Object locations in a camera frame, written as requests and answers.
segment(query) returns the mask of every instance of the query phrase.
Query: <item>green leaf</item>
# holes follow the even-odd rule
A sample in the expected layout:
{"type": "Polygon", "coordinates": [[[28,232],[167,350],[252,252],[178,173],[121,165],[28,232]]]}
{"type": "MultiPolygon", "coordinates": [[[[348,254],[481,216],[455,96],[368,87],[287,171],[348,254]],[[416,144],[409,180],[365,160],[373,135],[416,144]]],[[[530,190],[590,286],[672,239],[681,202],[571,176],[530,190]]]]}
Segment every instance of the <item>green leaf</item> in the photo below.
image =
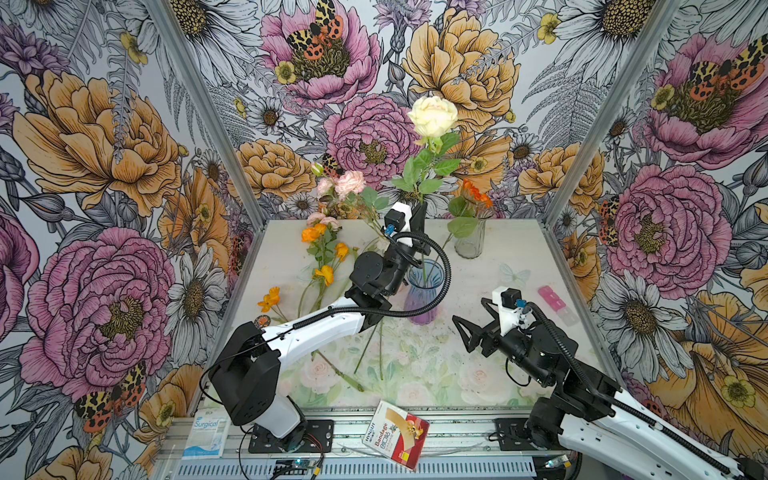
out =
{"type": "Polygon", "coordinates": [[[416,168],[413,165],[413,163],[414,163],[414,159],[413,158],[409,158],[406,161],[406,166],[402,169],[402,179],[408,185],[415,184],[416,183],[416,178],[419,177],[419,174],[416,172],[416,168]]]}
{"type": "Polygon", "coordinates": [[[467,199],[464,197],[453,197],[451,201],[448,202],[448,211],[454,217],[460,217],[464,213],[466,207],[467,199]]]}
{"type": "Polygon", "coordinates": [[[386,366],[386,378],[388,380],[391,380],[393,376],[395,376],[395,369],[397,368],[397,365],[395,365],[394,362],[389,362],[386,366]]]}
{"type": "Polygon", "coordinates": [[[430,178],[419,185],[422,195],[433,194],[442,186],[442,178],[430,178]]]}
{"type": "Polygon", "coordinates": [[[362,201],[366,202],[368,205],[373,205],[373,202],[376,201],[377,196],[378,194],[376,193],[376,190],[372,189],[371,187],[363,188],[362,192],[360,193],[362,201]]]}
{"type": "Polygon", "coordinates": [[[392,185],[404,192],[413,192],[413,182],[408,182],[405,178],[393,178],[392,185]]]}
{"type": "Polygon", "coordinates": [[[448,222],[448,231],[456,238],[466,238],[472,235],[478,226],[478,219],[474,217],[459,217],[448,222]]]}
{"type": "Polygon", "coordinates": [[[413,158],[413,173],[416,177],[420,176],[421,173],[426,170],[426,168],[429,166],[430,163],[432,163],[432,159],[435,157],[435,155],[427,150],[426,148],[423,148],[414,158],[413,158]]]}
{"type": "Polygon", "coordinates": [[[440,177],[450,175],[458,168],[458,165],[462,162],[461,158],[448,158],[435,165],[435,173],[440,177]]]}
{"type": "Polygon", "coordinates": [[[384,210],[389,205],[389,199],[385,197],[379,197],[373,202],[373,208],[377,210],[384,210]]]}
{"type": "Polygon", "coordinates": [[[450,131],[440,137],[440,140],[442,140],[442,148],[440,148],[438,156],[445,155],[445,152],[462,140],[462,136],[458,132],[450,131]]]}

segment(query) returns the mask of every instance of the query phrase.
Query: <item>black cable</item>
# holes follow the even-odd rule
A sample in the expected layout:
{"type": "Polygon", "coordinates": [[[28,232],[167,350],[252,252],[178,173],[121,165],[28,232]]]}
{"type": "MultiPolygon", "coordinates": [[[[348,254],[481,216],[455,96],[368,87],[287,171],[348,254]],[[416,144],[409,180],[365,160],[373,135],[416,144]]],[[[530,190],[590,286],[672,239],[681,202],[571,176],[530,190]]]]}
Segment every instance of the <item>black cable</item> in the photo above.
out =
{"type": "Polygon", "coordinates": [[[506,364],[504,365],[504,370],[506,370],[506,371],[507,371],[507,376],[509,377],[509,379],[510,379],[512,382],[515,382],[515,384],[516,384],[517,386],[524,386],[524,387],[525,387],[525,386],[529,386],[529,385],[531,385],[531,376],[530,376],[530,375],[528,376],[528,383],[526,383],[525,385],[523,385],[522,383],[520,383],[520,382],[518,382],[517,380],[515,380],[515,379],[513,379],[513,378],[512,378],[512,375],[509,373],[509,358],[508,358],[508,357],[507,357],[507,362],[506,362],[506,364]]]}
{"type": "Polygon", "coordinates": [[[427,237],[425,234],[420,232],[399,232],[392,235],[392,239],[398,240],[401,238],[414,238],[416,240],[420,240],[429,246],[431,246],[435,252],[437,252],[438,257],[440,257],[440,260],[442,261],[442,268],[444,271],[444,277],[442,282],[442,288],[438,292],[437,296],[432,302],[427,303],[421,308],[418,308],[416,310],[405,310],[405,311],[393,311],[393,310],[381,310],[376,308],[367,308],[362,306],[341,306],[339,308],[332,308],[327,309],[323,312],[318,313],[315,316],[311,316],[308,319],[302,320],[301,322],[297,322],[292,328],[286,330],[285,332],[281,333],[280,335],[285,335],[288,332],[291,332],[292,330],[298,330],[301,328],[304,328],[305,326],[311,325],[319,320],[322,320],[326,318],[327,316],[336,315],[337,313],[363,313],[363,314],[370,314],[370,315],[384,315],[384,316],[392,316],[395,318],[405,318],[407,316],[419,316],[423,315],[424,313],[427,313],[429,310],[432,310],[436,306],[442,302],[442,300],[445,298],[445,296],[448,294],[448,288],[451,286],[451,263],[448,259],[448,255],[445,254],[445,251],[443,251],[442,248],[435,242],[433,239],[427,237]]]}
{"type": "MultiPolygon", "coordinates": [[[[581,365],[576,361],[573,354],[568,351],[568,348],[563,343],[562,339],[560,338],[560,335],[558,334],[558,331],[556,330],[557,327],[554,325],[554,322],[547,318],[547,316],[544,314],[544,312],[541,311],[541,308],[539,308],[538,305],[536,305],[533,302],[528,302],[528,305],[531,306],[531,310],[533,311],[533,316],[536,320],[541,322],[542,325],[544,325],[544,328],[549,333],[549,336],[554,340],[554,342],[558,345],[558,348],[560,349],[560,353],[565,357],[565,360],[568,362],[568,365],[571,367],[571,369],[576,372],[576,376],[581,380],[582,383],[587,387],[587,390],[592,395],[605,400],[606,402],[612,404],[613,406],[624,410],[625,412],[629,413],[630,415],[633,415],[634,417],[642,420],[643,422],[647,423],[651,428],[653,428],[657,422],[652,417],[645,415],[644,413],[640,412],[639,410],[636,410],[632,408],[631,406],[627,405],[626,403],[622,402],[621,400],[617,400],[613,397],[610,397],[608,395],[605,395],[603,392],[599,392],[596,390],[594,386],[592,386],[592,383],[589,381],[589,378],[587,377],[587,374],[584,373],[584,370],[581,368],[581,365]]],[[[701,458],[706,463],[708,463],[713,468],[716,468],[723,474],[730,474],[730,468],[726,467],[722,463],[718,462],[714,458],[710,457],[706,453],[702,452],[698,448],[696,448],[695,445],[688,442],[686,439],[678,435],[673,430],[669,429],[668,427],[661,425],[661,432],[664,433],[667,437],[674,440],[676,443],[682,445],[686,450],[693,453],[695,456],[701,458]]]]}
{"type": "Polygon", "coordinates": [[[581,452],[576,452],[576,464],[574,465],[574,471],[571,473],[571,477],[568,480],[576,480],[578,474],[581,473],[581,460],[583,455],[581,452]]]}
{"type": "Polygon", "coordinates": [[[245,468],[243,468],[243,458],[240,456],[240,451],[243,449],[243,441],[245,440],[245,437],[248,435],[249,432],[251,432],[254,428],[256,428],[256,424],[254,423],[252,427],[248,429],[247,432],[243,433],[243,438],[240,439],[240,446],[237,448],[237,464],[240,466],[240,473],[243,474],[243,477],[245,477],[245,480],[250,480],[250,477],[245,472],[245,468]]]}

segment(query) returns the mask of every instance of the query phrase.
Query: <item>cartoon character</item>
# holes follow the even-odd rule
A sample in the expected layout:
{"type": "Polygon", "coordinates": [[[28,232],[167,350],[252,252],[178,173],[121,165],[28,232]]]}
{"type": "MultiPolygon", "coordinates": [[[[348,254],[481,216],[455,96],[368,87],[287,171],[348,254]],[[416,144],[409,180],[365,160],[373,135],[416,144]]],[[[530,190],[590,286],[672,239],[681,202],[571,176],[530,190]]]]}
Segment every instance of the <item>cartoon character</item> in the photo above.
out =
{"type": "Polygon", "coordinates": [[[414,440],[418,440],[419,437],[422,436],[422,433],[424,433],[424,429],[416,428],[416,422],[413,420],[408,421],[408,431],[413,435],[414,440]]]}

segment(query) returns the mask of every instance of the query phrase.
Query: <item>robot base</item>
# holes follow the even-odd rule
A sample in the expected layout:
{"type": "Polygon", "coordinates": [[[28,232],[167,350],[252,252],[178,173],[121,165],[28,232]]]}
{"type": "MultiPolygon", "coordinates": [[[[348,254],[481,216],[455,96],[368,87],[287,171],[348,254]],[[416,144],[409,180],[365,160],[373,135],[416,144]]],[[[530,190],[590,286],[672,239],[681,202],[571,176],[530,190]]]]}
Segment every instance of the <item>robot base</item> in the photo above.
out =
{"type": "MultiPolygon", "coordinates": [[[[307,420],[306,433],[315,437],[325,453],[331,451],[333,446],[333,420],[307,420]]],[[[292,452],[284,452],[279,446],[280,440],[276,439],[269,430],[253,426],[253,434],[250,436],[248,453],[317,453],[317,447],[304,440],[298,449],[292,452]]]]}

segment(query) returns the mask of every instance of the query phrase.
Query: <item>fern illustration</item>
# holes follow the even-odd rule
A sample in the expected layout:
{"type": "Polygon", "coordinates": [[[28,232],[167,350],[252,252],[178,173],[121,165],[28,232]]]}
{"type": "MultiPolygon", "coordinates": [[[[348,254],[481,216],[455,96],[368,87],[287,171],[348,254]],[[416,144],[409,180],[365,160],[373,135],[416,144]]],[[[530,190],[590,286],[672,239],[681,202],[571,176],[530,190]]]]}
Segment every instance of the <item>fern illustration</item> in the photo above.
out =
{"type": "Polygon", "coordinates": [[[59,48],[66,54],[70,66],[81,77],[90,73],[91,64],[101,57],[105,40],[106,22],[101,17],[104,3],[101,0],[68,0],[77,12],[74,31],[60,31],[52,37],[59,40],[59,48]]]}
{"type": "Polygon", "coordinates": [[[608,95],[608,87],[598,87],[594,78],[581,81],[583,69],[575,75],[566,75],[567,70],[568,64],[546,67],[523,98],[525,102],[533,95],[556,88],[528,116],[530,121],[539,111],[551,106],[539,128],[546,148],[565,147],[584,140],[608,95]]]}
{"type": "Polygon", "coordinates": [[[112,118],[114,121],[114,158],[117,163],[123,159],[125,140],[131,134],[131,113],[134,107],[134,96],[138,92],[139,72],[137,65],[131,60],[128,51],[120,42],[122,30],[107,30],[107,82],[112,91],[117,94],[112,98],[112,118]]]}

